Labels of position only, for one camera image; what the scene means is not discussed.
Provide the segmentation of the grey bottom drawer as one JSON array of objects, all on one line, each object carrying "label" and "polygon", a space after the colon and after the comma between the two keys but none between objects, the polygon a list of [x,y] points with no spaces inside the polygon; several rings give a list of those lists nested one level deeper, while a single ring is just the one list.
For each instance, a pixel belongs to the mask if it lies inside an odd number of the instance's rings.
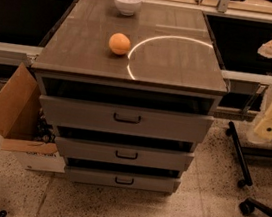
[{"label": "grey bottom drawer", "polygon": [[65,167],[65,173],[73,182],[88,183],[116,188],[130,188],[172,194],[180,185],[180,178],[110,172],[82,167]]}]

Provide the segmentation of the grey drawer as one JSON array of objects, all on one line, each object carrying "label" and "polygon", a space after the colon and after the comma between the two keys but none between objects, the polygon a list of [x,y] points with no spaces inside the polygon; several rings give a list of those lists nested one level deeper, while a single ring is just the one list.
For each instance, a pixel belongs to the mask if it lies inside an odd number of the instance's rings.
[{"label": "grey drawer", "polygon": [[65,167],[65,173],[73,182],[88,183],[116,188],[130,188],[172,194],[180,185],[180,178],[110,172],[82,167]]},{"label": "grey drawer", "polygon": [[212,116],[44,95],[39,100],[49,124],[105,133],[201,143],[213,123]]},{"label": "grey drawer", "polygon": [[68,158],[111,162],[139,167],[153,167],[185,171],[194,159],[194,154],[98,141],[56,138],[61,156]]}]

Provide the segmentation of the grey top drawer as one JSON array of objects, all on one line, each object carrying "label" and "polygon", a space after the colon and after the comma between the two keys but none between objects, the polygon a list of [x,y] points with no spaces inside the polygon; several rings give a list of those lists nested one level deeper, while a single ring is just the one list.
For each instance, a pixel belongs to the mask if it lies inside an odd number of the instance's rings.
[{"label": "grey top drawer", "polygon": [[212,116],[44,95],[39,100],[49,124],[105,133],[201,143],[213,123]]}]

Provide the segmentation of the grey middle drawer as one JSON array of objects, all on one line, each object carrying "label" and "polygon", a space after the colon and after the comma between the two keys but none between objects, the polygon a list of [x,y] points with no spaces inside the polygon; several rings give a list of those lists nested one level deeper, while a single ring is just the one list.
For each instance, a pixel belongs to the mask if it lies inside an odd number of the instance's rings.
[{"label": "grey middle drawer", "polygon": [[68,158],[111,162],[139,167],[153,167],[185,171],[194,159],[194,154],[98,141],[56,138],[61,156]]}]

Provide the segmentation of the grey drawer cabinet wooden top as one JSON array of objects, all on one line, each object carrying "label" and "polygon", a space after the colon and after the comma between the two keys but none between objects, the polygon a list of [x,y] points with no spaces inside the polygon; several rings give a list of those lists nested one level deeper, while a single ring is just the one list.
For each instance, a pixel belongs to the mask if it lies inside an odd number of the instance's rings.
[{"label": "grey drawer cabinet wooden top", "polygon": [[[213,118],[227,87],[203,16],[200,10],[144,4],[128,17],[113,0],[78,0],[33,64],[41,95]],[[115,33],[130,39],[128,53],[118,56],[109,48]],[[55,141],[62,137],[193,154],[200,144],[49,125]],[[187,170],[62,157],[65,167],[174,179]]]}]

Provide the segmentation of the open cardboard box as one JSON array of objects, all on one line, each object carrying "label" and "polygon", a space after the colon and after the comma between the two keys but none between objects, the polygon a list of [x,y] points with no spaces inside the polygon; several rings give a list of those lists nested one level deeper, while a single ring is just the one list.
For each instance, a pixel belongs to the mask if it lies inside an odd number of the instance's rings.
[{"label": "open cardboard box", "polygon": [[65,162],[52,142],[52,132],[40,123],[38,83],[21,63],[0,91],[0,135],[4,151],[24,169],[64,172]]}]

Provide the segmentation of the orange fruit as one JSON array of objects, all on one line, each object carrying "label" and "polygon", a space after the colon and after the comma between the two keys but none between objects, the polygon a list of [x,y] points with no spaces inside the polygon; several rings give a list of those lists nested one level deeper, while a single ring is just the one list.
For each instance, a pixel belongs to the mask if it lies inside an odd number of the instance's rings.
[{"label": "orange fruit", "polygon": [[128,53],[131,47],[130,39],[124,34],[115,33],[109,39],[109,48],[114,54],[124,55]]}]

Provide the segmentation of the white ceramic bowl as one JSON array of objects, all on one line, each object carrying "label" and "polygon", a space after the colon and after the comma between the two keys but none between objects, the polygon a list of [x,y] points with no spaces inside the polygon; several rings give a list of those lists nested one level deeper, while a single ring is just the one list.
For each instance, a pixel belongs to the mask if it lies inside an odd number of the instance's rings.
[{"label": "white ceramic bowl", "polygon": [[115,7],[122,15],[132,16],[142,5],[142,0],[114,0]]}]

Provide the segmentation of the black object on floor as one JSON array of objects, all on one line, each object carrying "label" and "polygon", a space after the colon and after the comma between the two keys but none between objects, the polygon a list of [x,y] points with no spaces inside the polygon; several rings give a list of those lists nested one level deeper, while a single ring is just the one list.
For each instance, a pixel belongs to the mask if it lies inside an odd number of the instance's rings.
[{"label": "black object on floor", "polygon": [[7,216],[7,211],[6,210],[1,210],[0,211],[0,217],[6,217]]}]

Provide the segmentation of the metal table bracket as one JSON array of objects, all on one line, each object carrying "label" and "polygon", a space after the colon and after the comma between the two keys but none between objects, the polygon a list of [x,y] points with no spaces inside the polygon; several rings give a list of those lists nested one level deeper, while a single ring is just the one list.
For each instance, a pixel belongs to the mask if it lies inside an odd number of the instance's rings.
[{"label": "metal table bracket", "polygon": [[260,111],[261,100],[263,94],[266,92],[267,86],[265,84],[258,84],[255,91],[247,98],[246,103],[241,109],[241,114],[246,115],[249,112]]}]

